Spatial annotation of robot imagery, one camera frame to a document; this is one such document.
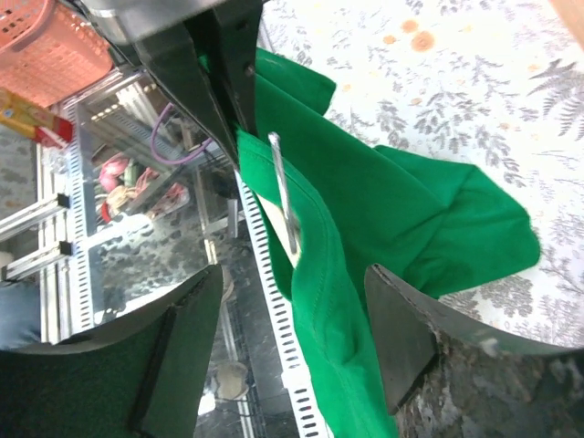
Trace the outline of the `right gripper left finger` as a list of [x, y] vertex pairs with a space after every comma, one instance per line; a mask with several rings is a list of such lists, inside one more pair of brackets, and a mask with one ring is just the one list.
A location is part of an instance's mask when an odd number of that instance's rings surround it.
[[58, 344], [2, 352], [2, 436], [192, 437], [223, 289], [209, 265]]

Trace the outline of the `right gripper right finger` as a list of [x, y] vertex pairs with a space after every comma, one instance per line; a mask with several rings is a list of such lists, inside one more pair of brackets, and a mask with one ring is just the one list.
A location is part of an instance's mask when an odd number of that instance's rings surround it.
[[582, 436], [582, 349], [488, 326], [380, 265], [364, 284], [384, 398], [402, 437]]

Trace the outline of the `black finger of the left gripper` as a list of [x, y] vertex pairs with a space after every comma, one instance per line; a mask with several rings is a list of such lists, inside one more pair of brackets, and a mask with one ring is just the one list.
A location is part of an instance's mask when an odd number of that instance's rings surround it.
[[165, 96], [197, 122], [237, 167], [234, 108], [224, 82], [208, 70], [209, 56], [196, 47], [188, 26], [178, 24], [146, 36], [136, 43], [136, 53]]

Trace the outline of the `green t shirt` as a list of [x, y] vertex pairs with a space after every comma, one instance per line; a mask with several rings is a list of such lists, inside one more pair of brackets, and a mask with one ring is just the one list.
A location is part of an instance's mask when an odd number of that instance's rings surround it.
[[300, 258], [273, 227], [269, 255], [289, 301], [318, 408], [337, 437], [394, 437], [368, 319], [364, 277], [379, 264], [430, 297], [534, 266], [540, 245], [527, 211], [472, 164], [371, 147], [327, 120], [329, 78], [256, 52], [258, 133], [237, 134], [240, 174], [279, 203], [267, 136], [275, 132]]

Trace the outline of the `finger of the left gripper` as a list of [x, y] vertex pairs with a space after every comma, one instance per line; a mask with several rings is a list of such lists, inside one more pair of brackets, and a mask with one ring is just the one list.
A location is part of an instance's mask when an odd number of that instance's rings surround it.
[[224, 1], [213, 9], [218, 56], [227, 96], [239, 125], [256, 135], [256, 43], [263, 2]]

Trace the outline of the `cream white hanger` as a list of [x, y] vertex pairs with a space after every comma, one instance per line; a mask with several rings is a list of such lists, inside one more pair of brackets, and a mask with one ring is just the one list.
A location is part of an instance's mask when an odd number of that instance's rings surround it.
[[280, 148], [280, 137], [276, 132], [272, 131], [268, 133], [268, 140], [272, 151], [281, 206], [276, 207], [274, 204], [267, 203], [264, 208], [280, 243], [285, 249], [288, 260], [293, 267], [297, 267], [301, 255], [300, 229], [290, 204], [287, 177]]

